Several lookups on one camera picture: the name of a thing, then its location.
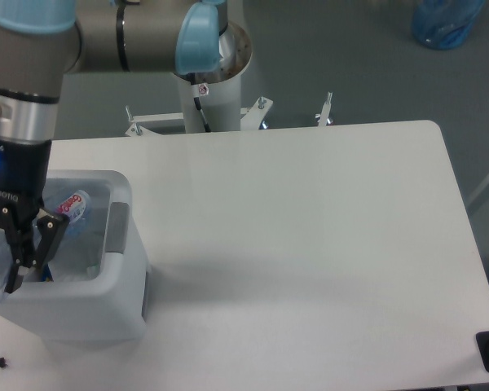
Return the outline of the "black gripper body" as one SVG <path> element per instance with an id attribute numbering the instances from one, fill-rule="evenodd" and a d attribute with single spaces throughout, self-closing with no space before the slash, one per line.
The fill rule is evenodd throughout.
<path id="1" fill-rule="evenodd" d="M 31 236 L 43 206 L 42 191 L 52 141 L 18 143 L 0 138 L 0 229 L 8 236 Z"/>

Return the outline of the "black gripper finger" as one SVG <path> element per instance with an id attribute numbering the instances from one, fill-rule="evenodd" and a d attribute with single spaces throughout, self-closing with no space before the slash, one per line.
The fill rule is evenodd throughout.
<path id="1" fill-rule="evenodd" d="M 12 206 L 2 208 L 2 217 L 12 256 L 4 292 L 13 293 L 27 274 L 40 270 L 54 257 L 70 220 L 65 214 L 44 208 L 20 216 Z"/>

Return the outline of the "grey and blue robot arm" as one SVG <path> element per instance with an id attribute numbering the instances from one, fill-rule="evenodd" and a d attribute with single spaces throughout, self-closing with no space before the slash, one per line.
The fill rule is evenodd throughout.
<path id="1" fill-rule="evenodd" d="M 212 72 L 224 1 L 0 1 L 0 292 L 54 255 L 68 226 L 42 192 L 64 76 Z"/>

